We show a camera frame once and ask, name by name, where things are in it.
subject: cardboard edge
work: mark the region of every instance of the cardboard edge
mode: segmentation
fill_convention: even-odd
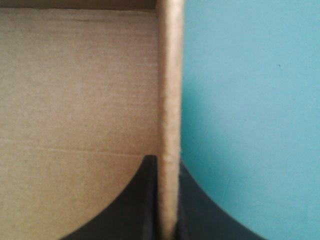
[[[177,223],[184,0],[159,0],[158,220],[160,238],[173,238]]]

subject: blue background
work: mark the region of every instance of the blue background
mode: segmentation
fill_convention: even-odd
[[[186,0],[182,158],[267,239],[320,239],[320,1]]]

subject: black curved edge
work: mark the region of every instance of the black curved edge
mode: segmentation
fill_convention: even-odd
[[[177,240],[264,240],[214,203],[183,163],[179,183]]]
[[[148,155],[108,207],[62,240],[154,240],[156,187],[157,158]]]

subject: cardboard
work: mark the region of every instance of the cardboard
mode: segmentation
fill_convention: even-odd
[[[172,239],[177,222],[180,162],[184,1],[162,0],[159,15],[158,204],[161,238]]]
[[[154,0],[0,0],[0,7],[14,7],[0,8],[0,239],[71,233],[152,154],[161,237],[172,238],[183,1],[159,1],[158,18],[149,11]],[[144,10],[123,11],[130,9]]]

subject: corrugated cardboard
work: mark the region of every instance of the corrugated cardboard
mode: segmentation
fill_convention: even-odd
[[[154,4],[83,2],[0,6]],[[117,197],[147,154],[159,156],[162,237],[173,235],[182,3],[160,2],[159,19],[143,11],[0,8],[1,240],[58,239],[74,231]]]
[[[179,192],[183,0],[158,3],[159,148],[158,204],[162,239],[175,232]]]

